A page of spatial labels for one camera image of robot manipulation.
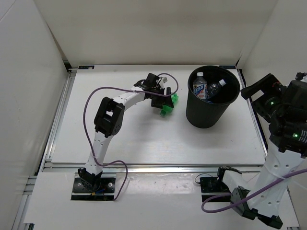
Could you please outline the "green plastic bottle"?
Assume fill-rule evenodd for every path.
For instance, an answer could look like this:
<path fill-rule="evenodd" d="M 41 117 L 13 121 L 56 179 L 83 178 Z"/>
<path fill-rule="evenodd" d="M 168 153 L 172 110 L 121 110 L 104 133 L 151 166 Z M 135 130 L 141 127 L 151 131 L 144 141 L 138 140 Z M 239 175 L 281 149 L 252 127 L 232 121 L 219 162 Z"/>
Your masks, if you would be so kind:
<path fill-rule="evenodd" d="M 178 103 L 178 99 L 179 96 L 175 93 L 171 96 L 171 100 L 173 103 L 173 108 L 168 106 L 168 105 L 164 105 L 161 112 L 160 112 L 160 116 L 165 117 L 168 114 L 172 113 L 173 109 L 175 108 L 176 104 Z"/>

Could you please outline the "red label clear bottle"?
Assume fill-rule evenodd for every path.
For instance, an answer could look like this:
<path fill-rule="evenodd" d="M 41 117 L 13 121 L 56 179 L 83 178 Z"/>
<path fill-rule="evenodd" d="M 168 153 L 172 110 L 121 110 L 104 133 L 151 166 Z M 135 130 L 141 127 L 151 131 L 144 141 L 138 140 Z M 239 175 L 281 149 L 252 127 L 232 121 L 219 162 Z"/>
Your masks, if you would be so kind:
<path fill-rule="evenodd" d="M 204 78 L 203 72 L 197 72 L 196 79 L 192 85 L 193 93 L 199 99 L 205 101 L 207 99 L 207 81 Z"/>

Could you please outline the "clear plastic bottle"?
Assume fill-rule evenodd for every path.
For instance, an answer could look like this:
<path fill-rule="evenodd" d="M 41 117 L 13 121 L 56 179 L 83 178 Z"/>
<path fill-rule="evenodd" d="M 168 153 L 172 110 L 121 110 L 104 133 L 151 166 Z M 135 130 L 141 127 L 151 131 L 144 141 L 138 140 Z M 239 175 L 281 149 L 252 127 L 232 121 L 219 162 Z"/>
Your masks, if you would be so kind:
<path fill-rule="evenodd" d="M 219 80 L 218 82 L 212 83 L 207 88 L 207 99 L 215 97 L 221 89 L 226 85 L 224 79 Z"/>

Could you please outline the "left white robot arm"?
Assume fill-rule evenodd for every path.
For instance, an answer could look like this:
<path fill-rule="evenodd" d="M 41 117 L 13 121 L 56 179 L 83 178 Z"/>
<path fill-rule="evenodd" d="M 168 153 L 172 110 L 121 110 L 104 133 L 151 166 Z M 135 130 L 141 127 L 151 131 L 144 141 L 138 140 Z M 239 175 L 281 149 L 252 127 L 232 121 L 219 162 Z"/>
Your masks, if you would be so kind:
<path fill-rule="evenodd" d="M 91 152 L 87 163 L 78 170 L 78 175 L 83 186 L 90 192 L 95 192 L 101 187 L 104 158 L 111 139 L 118 134 L 122 127 L 126 110 L 146 99 L 152 100 L 151 106 L 163 108 L 174 107 L 170 87 L 165 87 L 167 77 L 149 74 L 145 80 L 136 82 L 130 90 L 115 87 L 100 87 L 95 89 L 88 97 L 83 110 L 83 127 L 89 141 Z M 91 141 L 86 127 L 86 110 L 93 94 L 99 90 L 110 89 L 123 92 L 114 97 L 104 97 L 98 107 L 94 118 L 94 139 Z"/>

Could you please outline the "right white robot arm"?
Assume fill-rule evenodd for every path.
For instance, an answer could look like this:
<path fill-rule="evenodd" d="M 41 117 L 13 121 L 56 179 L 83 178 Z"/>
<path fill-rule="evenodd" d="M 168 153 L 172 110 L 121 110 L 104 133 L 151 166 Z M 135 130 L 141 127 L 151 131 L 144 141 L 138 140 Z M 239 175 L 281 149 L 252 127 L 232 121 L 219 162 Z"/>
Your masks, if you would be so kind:
<path fill-rule="evenodd" d="M 215 185 L 231 191 L 231 204 L 239 215 L 258 218 L 267 226 L 280 229 L 279 205 L 293 173 L 307 157 L 307 74 L 299 72 L 287 86 L 272 74 L 241 90 L 244 99 L 263 94 L 252 107 L 269 124 L 270 137 L 265 163 L 252 188 L 241 172 L 231 167 L 219 168 Z"/>

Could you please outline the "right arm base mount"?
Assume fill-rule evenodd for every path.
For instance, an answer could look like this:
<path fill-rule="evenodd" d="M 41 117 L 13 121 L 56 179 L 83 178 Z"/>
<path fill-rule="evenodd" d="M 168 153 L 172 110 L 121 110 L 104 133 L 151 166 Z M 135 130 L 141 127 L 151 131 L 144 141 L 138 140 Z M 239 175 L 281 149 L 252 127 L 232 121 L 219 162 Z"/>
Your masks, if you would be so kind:
<path fill-rule="evenodd" d="M 226 169 L 228 168 L 220 167 L 216 176 L 208 173 L 201 173 L 195 177 L 194 183 L 201 187 L 202 202 L 216 195 L 230 193 L 228 186 L 222 182 Z"/>

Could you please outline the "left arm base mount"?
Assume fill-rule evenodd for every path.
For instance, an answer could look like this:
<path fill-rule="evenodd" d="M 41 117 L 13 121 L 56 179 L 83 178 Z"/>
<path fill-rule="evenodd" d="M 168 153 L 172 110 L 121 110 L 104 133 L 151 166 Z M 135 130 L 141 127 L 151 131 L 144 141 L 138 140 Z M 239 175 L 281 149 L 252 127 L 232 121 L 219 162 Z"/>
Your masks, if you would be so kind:
<path fill-rule="evenodd" d="M 98 188 L 88 190 L 79 176 L 75 176 L 72 191 L 72 201 L 113 201 L 115 198 L 116 177 L 101 177 Z"/>

